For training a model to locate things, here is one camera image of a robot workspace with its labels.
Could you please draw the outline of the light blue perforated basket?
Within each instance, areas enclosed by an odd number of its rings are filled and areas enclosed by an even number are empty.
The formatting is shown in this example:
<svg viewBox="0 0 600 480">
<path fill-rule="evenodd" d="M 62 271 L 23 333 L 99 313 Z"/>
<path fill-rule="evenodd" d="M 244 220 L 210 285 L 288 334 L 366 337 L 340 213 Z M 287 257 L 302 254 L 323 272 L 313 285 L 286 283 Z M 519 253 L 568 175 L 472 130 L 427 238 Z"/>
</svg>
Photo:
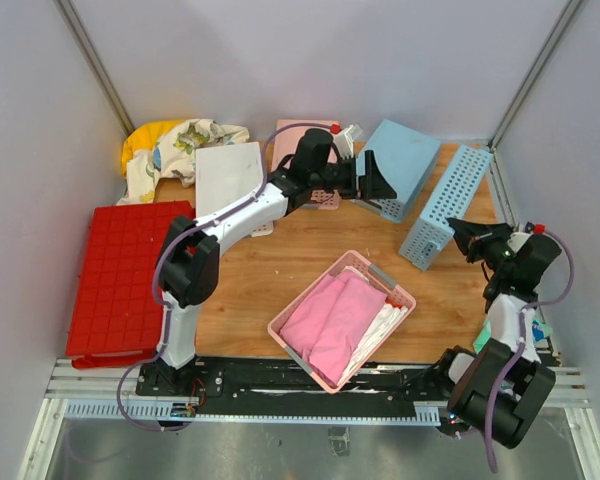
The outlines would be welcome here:
<svg viewBox="0 0 600 480">
<path fill-rule="evenodd" d="M 365 173 L 364 155 L 372 150 L 379 171 L 396 191 L 395 199 L 362 202 L 378 215 L 401 223 L 437 164 L 441 142 L 394 121 L 384 119 L 356 158 L 357 174 Z"/>
</svg>

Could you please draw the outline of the pink perforated basket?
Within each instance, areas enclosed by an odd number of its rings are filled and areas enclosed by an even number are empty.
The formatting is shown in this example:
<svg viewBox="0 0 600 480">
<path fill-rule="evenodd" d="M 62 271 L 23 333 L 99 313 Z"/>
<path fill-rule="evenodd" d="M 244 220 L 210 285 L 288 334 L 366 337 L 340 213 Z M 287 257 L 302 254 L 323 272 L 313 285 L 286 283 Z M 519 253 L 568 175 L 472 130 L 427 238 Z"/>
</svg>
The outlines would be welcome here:
<svg viewBox="0 0 600 480">
<path fill-rule="evenodd" d="M 276 129 L 281 129 L 287 125 L 295 123 L 316 123 L 325 125 L 329 130 L 333 125 L 340 126 L 337 120 L 290 120 L 280 119 L 277 121 Z M 271 159 L 271 170 L 275 170 L 282 160 L 289 154 L 296 151 L 297 143 L 306 132 L 307 127 L 294 127 L 279 133 L 273 142 L 273 153 Z M 324 190 L 315 190 L 311 199 L 304 205 L 305 209 L 313 208 L 318 210 L 336 210 L 340 206 L 340 196 L 336 192 L 325 192 Z"/>
</svg>

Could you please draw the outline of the pink basket with cloths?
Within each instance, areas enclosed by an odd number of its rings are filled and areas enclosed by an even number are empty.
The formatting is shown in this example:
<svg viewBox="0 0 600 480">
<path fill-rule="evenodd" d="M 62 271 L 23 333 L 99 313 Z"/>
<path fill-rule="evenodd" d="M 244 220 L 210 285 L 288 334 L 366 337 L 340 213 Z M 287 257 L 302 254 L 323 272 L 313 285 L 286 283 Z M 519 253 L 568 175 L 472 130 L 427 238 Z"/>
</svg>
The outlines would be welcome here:
<svg viewBox="0 0 600 480">
<path fill-rule="evenodd" d="M 415 307 L 410 293 L 349 250 L 274 317 L 267 330 L 320 388 L 335 394 Z"/>
</svg>

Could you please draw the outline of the white perforated basket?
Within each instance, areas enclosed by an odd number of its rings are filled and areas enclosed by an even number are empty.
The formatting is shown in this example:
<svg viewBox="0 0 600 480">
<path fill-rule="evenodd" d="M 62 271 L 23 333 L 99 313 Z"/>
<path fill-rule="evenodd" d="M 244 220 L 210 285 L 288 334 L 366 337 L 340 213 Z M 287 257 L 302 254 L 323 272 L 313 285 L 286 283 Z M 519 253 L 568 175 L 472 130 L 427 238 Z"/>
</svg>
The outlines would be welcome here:
<svg viewBox="0 0 600 480">
<path fill-rule="evenodd" d="M 258 142 L 201 148 L 196 152 L 195 210 L 201 223 L 250 198 L 265 181 Z"/>
</svg>

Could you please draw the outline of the large red plastic container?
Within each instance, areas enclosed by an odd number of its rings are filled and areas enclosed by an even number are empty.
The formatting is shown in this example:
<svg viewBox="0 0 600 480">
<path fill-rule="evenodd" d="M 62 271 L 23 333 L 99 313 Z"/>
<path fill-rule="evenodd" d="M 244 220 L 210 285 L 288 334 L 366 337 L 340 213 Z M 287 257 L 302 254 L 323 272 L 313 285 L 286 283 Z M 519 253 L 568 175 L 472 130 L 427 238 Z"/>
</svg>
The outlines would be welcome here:
<svg viewBox="0 0 600 480">
<path fill-rule="evenodd" d="M 65 350 L 74 368 L 124 367 L 155 354 L 155 264 L 172 220 L 194 215 L 187 201 L 94 210 Z"/>
</svg>

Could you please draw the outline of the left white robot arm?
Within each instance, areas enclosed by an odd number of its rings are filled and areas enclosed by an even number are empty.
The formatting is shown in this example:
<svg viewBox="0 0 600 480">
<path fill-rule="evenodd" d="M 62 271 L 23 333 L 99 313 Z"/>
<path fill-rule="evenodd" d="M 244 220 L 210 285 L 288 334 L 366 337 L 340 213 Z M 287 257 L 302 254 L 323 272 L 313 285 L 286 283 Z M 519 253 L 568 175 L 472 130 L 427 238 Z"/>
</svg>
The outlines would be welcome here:
<svg viewBox="0 0 600 480">
<path fill-rule="evenodd" d="M 152 280 L 154 298 L 163 307 L 163 326 L 150 362 L 170 394 L 183 395 L 193 386 L 200 312 L 217 288 L 220 259 L 228 249 L 258 226 L 308 203 L 316 190 L 344 199 L 396 198 L 373 151 L 366 151 L 358 164 L 353 154 L 342 154 L 326 129 L 312 123 L 305 128 L 294 153 L 265 172 L 254 191 L 207 216 L 179 216 L 170 224 Z"/>
</svg>

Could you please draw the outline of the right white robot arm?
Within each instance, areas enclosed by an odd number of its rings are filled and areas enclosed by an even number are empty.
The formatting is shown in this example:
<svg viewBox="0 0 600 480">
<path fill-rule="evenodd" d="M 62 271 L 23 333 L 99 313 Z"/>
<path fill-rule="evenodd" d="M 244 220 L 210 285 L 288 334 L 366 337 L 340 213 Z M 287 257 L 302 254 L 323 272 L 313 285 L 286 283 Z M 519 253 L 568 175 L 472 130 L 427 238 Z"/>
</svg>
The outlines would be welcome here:
<svg viewBox="0 0 600 480">
<path fill-rule="evenodd" d="M 433 375 L 435 392 L 449 412 L 485 439 L 519 445 L 555 385 L 534 346 L 536 292 L 563 250 L 543 226 L 479 224 L 451 217 L 453 239 L 470 263 L 481 265 L 489 336 L 477 353 L 445 351 Z"/>
</svg>

